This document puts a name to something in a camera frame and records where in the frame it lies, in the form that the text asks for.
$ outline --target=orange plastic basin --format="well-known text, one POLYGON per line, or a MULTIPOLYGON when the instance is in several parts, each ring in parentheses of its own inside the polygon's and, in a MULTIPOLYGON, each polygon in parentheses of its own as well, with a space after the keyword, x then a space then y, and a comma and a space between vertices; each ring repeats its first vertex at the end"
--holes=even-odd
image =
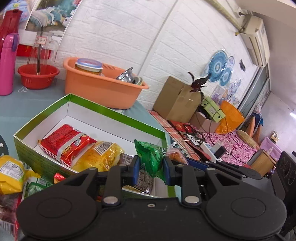
POLYGON ((67 70, 65 93, 75 94, 98 104, 118 109, 133 106, 140 92, 149 86, 121 82, 115 78, 125 69, 103 64, 103 76, 75 69, 78 58, 66 58, 64 68, 67 70))

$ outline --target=green box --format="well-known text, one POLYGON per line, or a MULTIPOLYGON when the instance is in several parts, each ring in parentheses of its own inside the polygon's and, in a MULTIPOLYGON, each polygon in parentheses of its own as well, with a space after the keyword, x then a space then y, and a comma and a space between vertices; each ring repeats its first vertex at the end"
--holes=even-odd
POLYGON ((205 97, 202 100, 201 105, 204 107, 205 111, 209 113, 209 115, 215 122, 218 123, 225 117, 223 111, 220 110, 220 107, 211 99, 211 97, 205 97))
MULTIPOLYGON (((38 140, 66 123, 97 141, 119 144, 129 155, 136 155, 134 139, 167 147, 164 131, 82 97, 68 94, 36 115, 14 135, 19 159, 50 182, 57 172, 65 177, 77 173, 46 155, 37 144, 38 140)), ((127 191, 125 196, 134 194, 139 193, 127 191)))

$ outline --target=silver rivet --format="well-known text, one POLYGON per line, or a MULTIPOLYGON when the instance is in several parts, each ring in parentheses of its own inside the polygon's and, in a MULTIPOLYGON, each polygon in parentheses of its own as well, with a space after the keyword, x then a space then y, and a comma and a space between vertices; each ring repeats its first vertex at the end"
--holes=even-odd
POLYGON ((118 198, 114 196, 109 196, 109 197, 105 197, 103 201, 104 203, 107 203, 107 204, 115 204, 118 202, 118 198))
POLYGON ((200 199, 196 196, 187 196, 184 200, 185 202, 190 204, 198 203, 200 201, 200 199))

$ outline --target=ceiling light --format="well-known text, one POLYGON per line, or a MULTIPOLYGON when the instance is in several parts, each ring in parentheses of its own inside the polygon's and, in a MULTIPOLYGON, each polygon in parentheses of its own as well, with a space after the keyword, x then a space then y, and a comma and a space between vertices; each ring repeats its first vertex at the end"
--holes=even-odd
POLYGON ((294 117, 296 119, 296 114, 290 113, 290 116, 294 117))

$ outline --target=green snack package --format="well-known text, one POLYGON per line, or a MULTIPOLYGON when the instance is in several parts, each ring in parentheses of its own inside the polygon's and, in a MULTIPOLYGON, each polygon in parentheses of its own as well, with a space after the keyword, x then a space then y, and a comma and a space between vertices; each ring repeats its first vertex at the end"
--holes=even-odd
POLYGON ((42 178, 29 177, 23 189, 22 200, 50 186, 52 184, 42 178))
POLYGON ((138 156, 141 160, 141 169, 148 172, 151 177, 159 177, 164 180, 162 158, 166 148, 134 140, 138 156))

